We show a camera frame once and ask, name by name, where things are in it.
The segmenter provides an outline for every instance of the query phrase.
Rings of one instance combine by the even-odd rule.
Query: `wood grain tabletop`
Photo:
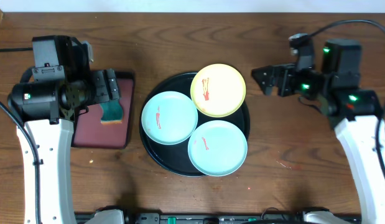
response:
[[[323,206],[333,213],[360,213],[345,153],[326,117],[296,96],[263,96],[251,70],[294,62],[287,38],[340,19],[385,14],[144,14],[6,13],[0,48],[30,47],[41,35],[87,40],[92,69],[134,70],[131,140],[125,150],[71,149],[73,205],[94,212],[118,204],[132,211],[164,213],[261,213],[267,207],[298,211]],[[363,88],[385,99],[385,36],[375,27],[350,24],[315,38],[317,66],[331,38],[363,45]],[[172,75],[212,63],[237,68],[246,81],[251,117],[248,156],[225,177],[182,177],[157,165],[139,136],[139,114],[149,92]],[[34,65],[32,52],[0,53],[0,100]],[[0,110],[0,223],[23,223],[24,173],[16,127]]]

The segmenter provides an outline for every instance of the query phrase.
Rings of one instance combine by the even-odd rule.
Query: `green sponge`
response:
[[[123,120],[123,108],[119,104],[119,100],[111,100],[100,104],[103,109],[103,117],[101,124],[119,124]]]

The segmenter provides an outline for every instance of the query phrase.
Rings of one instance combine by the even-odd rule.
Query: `white wall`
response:
[[[0,0],[3,12],[385,12],[385,0]]]

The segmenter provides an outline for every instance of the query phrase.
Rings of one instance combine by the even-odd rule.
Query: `green light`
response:
[[[358,97],[354,96],[354,95],[350,95],[348,96],[348,98],[351,100],[351,101],[357,101],[358,100]]]
[[[324,47],[324,48],[323,48],[323,51],[324,51],[325,53],[329,53],[330,49],[329,49],[328,47]]]
[[[29,93],[25,93],[24,94],[24,99],[25,100],[29,100],[30,99],[30,94]]]
[[[310,88],[310,85],[308,84],[302,84],[303,90],[308,90]]]

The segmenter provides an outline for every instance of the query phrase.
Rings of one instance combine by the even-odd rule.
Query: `black tray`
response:
[[[148,95],[147,99],[144,102],[142,108],[144,108],[145,104],[150,100],[153,96],[158,93],[162,93],[164,91],[177,91],[183,93],[184,95],[191,98],[190,87],[196,72],[188,72],[181,73],[170,77],[159,85],[157,85],[154,90]],[[147,150],[148,154],[158,163],[161,167],[184,176],[189,177],[199,177],[204,174],[197,170],[191,163],[190,158],[188,156],[188,141],[190,138],[181,142],[179,144],[175,144],[172,146],[166,146],[159,144],[153,140],[151,140],[142,128],[141,123],[141,114],[140,114],[140,137],[142,144]],[[240,130],[242,130],[246,139],[249,137],[250,131],[250,117],[248,106],[245,102],[243,102],[242,106],[236,110],[233,114],[226,116],[224,118],[211,118],[209,116],[204,115],[203,113],[198,111],[198,125],[204,124],[208,121],[213,120],[223,120],[228,121],[230,123],[235,124]]]

